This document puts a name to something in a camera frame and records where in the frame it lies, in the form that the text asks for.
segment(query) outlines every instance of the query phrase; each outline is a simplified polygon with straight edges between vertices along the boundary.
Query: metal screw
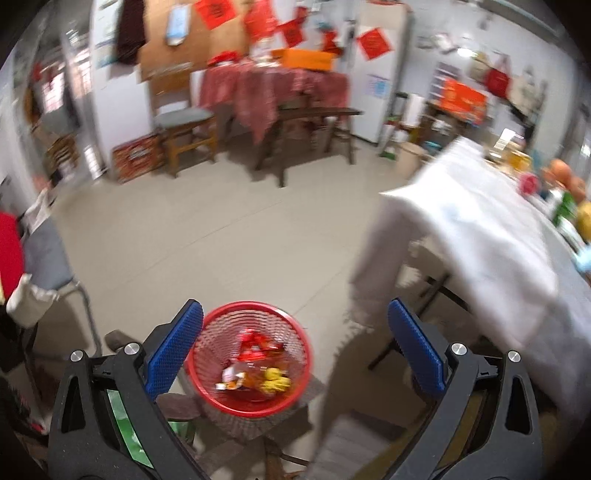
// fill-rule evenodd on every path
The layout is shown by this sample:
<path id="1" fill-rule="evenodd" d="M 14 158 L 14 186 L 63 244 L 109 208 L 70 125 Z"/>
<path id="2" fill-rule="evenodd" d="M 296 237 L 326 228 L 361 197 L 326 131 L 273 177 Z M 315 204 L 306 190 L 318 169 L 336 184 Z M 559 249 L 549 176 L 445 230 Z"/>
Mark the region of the metal screw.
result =
<path id="1" fill-rule="evenodd" d="M 139 352 L 139 344 L 138 343 L 128 343 L 127 345 L 125 345 L 124 351 L 125 351 L 125 353 L 127 353 L 127 355 L 135 355 L 136 353 Z"/>
<path id="2" fill-rule="evenodd" d="M 452 352 L 455 353 L 456 355 L 466 355 L 466 352 L 468 351 L 468 349 L 462 345 L 461 343 L 454 343 L 452 345 Z"/>
<path id="3" fill-rule="evenodd" d="M 72 360 L 73 362 L 79 362 L 80 360 L 82 360 L 83 356 L 84 352 L 82 350 L 74 350 L 70 355 L 70 360 Z"/>
<path id="4" fill-rule="evenodd" d="M 511 360 L 512 362 L 521 362 L 521 355 L 518 352 L 515 352 L 514 350 L 511 350 L 507 356 L 509 357 L 509 360 Z"/>

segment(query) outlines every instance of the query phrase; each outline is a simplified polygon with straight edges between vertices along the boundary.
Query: red paper decoration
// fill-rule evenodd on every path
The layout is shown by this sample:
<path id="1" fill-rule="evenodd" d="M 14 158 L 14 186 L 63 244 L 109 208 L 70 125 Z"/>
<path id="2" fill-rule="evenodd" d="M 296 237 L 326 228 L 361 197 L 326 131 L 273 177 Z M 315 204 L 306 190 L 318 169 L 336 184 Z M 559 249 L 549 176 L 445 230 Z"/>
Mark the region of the red paper decoration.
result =
<path id="1" fill-rule="evenodd" d="M 271 37 L 275 33 L 277 25 L 278 22 L 269 0 L 256 0 L 254 6 L 244 16 L 244 26 L 251 43 Z"/>
<path id="2" fill-rule="evenodd" d="M 297 20 L 291 20 L 283 25 L 279 25 L 279 28 L 289 48 L 296 47 L 305 40 L 300 23 Z"/>
<path id="3" fill-rule="evenodd" d="M 369 30 L 360 37 L 357 37 L 357 41 L 368 60 L 376 59 L 393 50 L 379 28 Z"/>
<path id="4" fill-rule="evenodd" d="M 209 30 L 236 18 L 232 0 L 199 0 L 195 3 L 195 8 Z"/>

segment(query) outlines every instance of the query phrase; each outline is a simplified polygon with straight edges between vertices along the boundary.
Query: gray cushion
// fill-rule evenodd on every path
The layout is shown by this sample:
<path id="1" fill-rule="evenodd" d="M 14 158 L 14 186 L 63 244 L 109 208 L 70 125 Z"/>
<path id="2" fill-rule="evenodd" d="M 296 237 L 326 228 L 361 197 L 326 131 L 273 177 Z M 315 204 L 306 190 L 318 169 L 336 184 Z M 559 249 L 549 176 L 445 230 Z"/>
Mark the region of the gray cushion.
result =
<path id="1" fill-rule="evenodd" d="M 74 277 L 59 232 L 51 218 L 45 220 L 23 243 L 25 272 L 44 290 L 58 290 Z"/>
<path id="2" fill-rule="evenodd" d="M 192 122 L 202 122 L 213 117 L 213 113 L 205 108 L 183 108 L 173 112 L 161 113 L 154 117 L 156 126 L 160 128 L 179 127 Z"/>

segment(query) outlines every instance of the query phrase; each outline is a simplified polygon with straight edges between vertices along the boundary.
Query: red mesh basket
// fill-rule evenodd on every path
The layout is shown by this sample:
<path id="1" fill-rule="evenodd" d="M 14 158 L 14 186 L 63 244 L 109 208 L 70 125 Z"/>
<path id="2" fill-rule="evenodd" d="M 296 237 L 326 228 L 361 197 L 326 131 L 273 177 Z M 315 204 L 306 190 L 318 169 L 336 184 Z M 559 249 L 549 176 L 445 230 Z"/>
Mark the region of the red mesh basket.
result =
<path id="1" fill-rule="evenodd" d="M 215 389 L 228 360 L 238 354 L 238 338 L 245 328 L 256 329 L 285 345 L 292 385 L 284 394 L 250 402 L 233 392 Z M 193 385 L 210 405 L 224 413 L 251 419 L 279 413 L 292 405 L 306 389 L 311 366 L 311 349 L 302 327 L 286 312 L 256 301 L 237 301 L 210 312 L 203 319 L 203 330 L 186 360 Z"/>

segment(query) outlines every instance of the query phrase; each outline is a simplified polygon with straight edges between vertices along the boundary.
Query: white refrigerator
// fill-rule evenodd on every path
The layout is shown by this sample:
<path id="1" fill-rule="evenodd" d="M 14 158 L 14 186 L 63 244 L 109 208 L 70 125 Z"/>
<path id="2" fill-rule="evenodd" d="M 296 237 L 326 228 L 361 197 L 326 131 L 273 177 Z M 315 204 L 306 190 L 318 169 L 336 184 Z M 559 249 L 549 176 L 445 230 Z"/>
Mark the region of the white refrigerator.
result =
<path id="1" fill-rule="evenodd" d="M 364 112 L 353 117 L 353 134 L 370 142 L 378 142 L 384 120 L 399 83 L 404 61 L 411 10 L 406 4 L 359 4 L 352 65 L 349 70 L 350 105 Z M 368 60 L 357 38 L 379 28 L 391 50 Z"/>

